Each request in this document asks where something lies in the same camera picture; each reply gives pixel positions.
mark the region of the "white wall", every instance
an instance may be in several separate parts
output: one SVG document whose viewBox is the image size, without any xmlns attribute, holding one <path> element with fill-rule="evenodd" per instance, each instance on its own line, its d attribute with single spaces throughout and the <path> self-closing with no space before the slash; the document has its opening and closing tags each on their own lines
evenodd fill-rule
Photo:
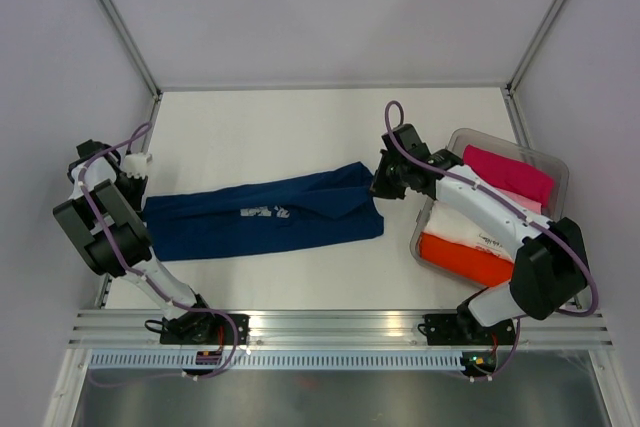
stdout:
<svg viewBox="0 0 640 427">
<path fill-rule="evenodd" d="M 569 0 L 525 76 L 535 145 L 562 158 L 602 308 L 640 399 L 640 0 Z"/>
<path fill-rule="evenodd" d="M 506 82 L 552 0 L 115 0 L 163 88 Z"/>
<path fill-rule="evenodd" d="M 115 141 L 150 95 L 94 0 L 0 0 L 0 412 L 40 425 L 95 276 L 51 214 L 76 144 Z"/>
</svg>

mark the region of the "navy blue fabric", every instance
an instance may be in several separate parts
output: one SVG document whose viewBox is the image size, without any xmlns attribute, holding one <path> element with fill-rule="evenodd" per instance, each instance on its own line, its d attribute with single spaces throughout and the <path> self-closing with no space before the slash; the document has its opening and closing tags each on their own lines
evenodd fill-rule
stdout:
<svg viewBox="0 0 640 427">
<path fill-rule="evenodd" d="M 360 162 L 332 172 L 190 195 L 149 197 L 143 212 L 158 259 L 308 249 L 382 235 Z"/>
</svg>

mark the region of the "gray floor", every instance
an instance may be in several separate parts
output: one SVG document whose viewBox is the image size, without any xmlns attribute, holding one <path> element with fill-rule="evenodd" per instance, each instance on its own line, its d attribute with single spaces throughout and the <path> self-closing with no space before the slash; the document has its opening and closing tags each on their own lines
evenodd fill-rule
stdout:
<svg viewBox="0 0 640 427">
<path fill-rule="evenodd" d="M 150 371 L 96 371 L 102 382 Z M 236 371 L 85 388 L 76 425 L 473 426 L 610 425 L 586 356 L 518 354 L 504 375 L 470 385 L 437 372 Z"/>
</svg>

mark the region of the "clear plastic container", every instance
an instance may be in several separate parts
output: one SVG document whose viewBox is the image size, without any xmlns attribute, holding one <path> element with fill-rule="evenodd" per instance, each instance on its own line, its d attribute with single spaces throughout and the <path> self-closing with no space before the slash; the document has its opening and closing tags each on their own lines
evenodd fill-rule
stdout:
<svg viewBox="0 0 640 427">
<path fill-rule="evenodd" d="M 509 159 L 518 160 L 532 165 L 536 169 L 544 172 L 553 179 L 553 190 L 549 199 L 549 206 L 542 210 L 542 213 L 552 220 L 559 220 L 562 217 L 562 208 L 564 206 L 564 196 L 567 192 L 569 183 L 569 169 L 560 159 L 546 155 L 535 150 L 521 147 L 513 142 L 502 140 L 492 135 L 483 134 L 472 129 L 458 129 L 451 136 L 447 149 L 462 157 L 467 146 L 473 145 L 479 149 L 493 152 L 495 154 L 507 157 Z M 433 200 L 427 197 L 424 207 L 420 211 L 416 219 L 416 230 L 411 238 L 411 255 L 420 265 L 441 269 L 439 266 L 427 262 L 420 257 L 420 234 L 424 226 L 429 221 Z M 451 273 L 455 278 L 462 278 Z"/>
</svg>

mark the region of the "white table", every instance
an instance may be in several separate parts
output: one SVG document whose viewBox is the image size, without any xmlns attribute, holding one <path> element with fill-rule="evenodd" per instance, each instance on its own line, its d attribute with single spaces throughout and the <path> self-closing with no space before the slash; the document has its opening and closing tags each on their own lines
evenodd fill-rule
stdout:
<svg viewBox="0 0 640 427">
<path fill-rule="evenodd" d="M 170 92 L 151 138 L 148 193 L 216 190 L 355 161 L 373 172 L 391 99 L 403 104 L 405 121 L 432 151 L 461 127 L 514 140 L 498 88 Z M 373 240 L 166 265 L 223 309 L 454 308 L 476 289 L 418 265 L 409 251 L 423 203 L 414 193 L 403 201 L 376 200 L 385 233 Z M 150 307 L 134 287 L 113 282 L 107 308 Z"/>
</svg>

